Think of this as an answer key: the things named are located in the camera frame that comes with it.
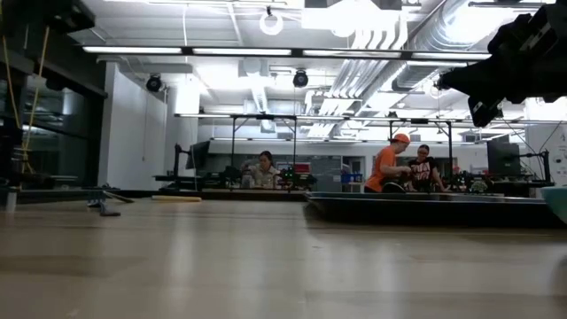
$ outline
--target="orange cap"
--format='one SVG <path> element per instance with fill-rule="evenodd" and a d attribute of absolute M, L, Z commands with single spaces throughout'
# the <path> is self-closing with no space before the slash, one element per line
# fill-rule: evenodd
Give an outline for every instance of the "orange cap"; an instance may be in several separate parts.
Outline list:
<path fill-rule="evenodd" d="M 409 137 L 403 133 L 396 134 L 392 140 L 409 144 Z"/>

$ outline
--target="black cable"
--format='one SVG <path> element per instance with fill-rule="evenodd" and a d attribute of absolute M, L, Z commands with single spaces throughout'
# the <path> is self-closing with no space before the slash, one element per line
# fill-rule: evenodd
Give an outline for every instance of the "black cable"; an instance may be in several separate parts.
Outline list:
<path fill-rule="evenodd" d="M 548 139 L 543 142 L 543 144 L 540 147 L 540 151 L 543 150 L 543 148 L 545 147 L 545 145 L 548 143 L 549 139 L 551 138 L 551 136 L 553 136 L 553 134 L 555 134 L 555 132 L 557 131 L 557 129 L 561 126 L 561 124 L 563 124 L 563 120 L 559 121 L 559 123 L 557 123 L 557 126 L 555 127 L 555 129 L 553 130 L 553 132 L 551 132 L 551 134 L 549 134 Z"/>
<path fill-rule="evenodd" d="M 514 128 L 512 128 L 512 126 L 508 123 L 508 121 L 504 120 L 504 123 L 506 123 L 506 125 L 508 125 L 508 127 L 514 132 L 514 134 L 516 134 L 516 136 L 518 136 L 522 140 L 522 142 L 524 142 L 525 146 L 527 146 L 534 154 L 537 154 L 537 152 L 535 150 L 533 150 L 533 148 L 516 132 L 516 130 Z M 536 159 L 538 159 L 538 165 L 540 166 L 541 176 L 543 176 L 544 173 L 543 173 L 543 168 L 541 168 L 541 158 L 539 156 L 536 156 Z"/>

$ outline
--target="black platform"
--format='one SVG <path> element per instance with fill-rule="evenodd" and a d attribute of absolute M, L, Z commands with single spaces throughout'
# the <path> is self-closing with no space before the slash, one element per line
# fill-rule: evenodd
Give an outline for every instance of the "black platform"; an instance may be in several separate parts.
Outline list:
<path fill-rule="evenodd" d="M 337 222 L 392 225 L 567 228 L 543 200 L 463 194 L 307 193 L 318 214 Z"/>

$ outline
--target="wooden floor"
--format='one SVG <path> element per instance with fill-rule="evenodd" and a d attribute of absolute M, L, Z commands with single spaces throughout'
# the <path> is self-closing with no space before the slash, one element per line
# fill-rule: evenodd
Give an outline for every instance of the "wooden floor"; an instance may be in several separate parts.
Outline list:
<path fill-rule="evenodd" d="M 567 318 L 567 234 L 327 224 L 304 204 L 20 206 L 0 318 Z"/>

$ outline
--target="black t-shirt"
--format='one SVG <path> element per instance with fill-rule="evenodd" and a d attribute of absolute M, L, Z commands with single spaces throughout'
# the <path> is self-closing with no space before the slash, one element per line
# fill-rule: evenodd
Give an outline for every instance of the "black t-shirt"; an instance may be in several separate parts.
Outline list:
<path fill-rule="evenodd" d="M 423 162 L 412 159 L 408 164 L 412 172 L 412 184 L 416 191 L 430 191 L 433 169 L 437 167 L 435 159 L 428 157 Z"/>

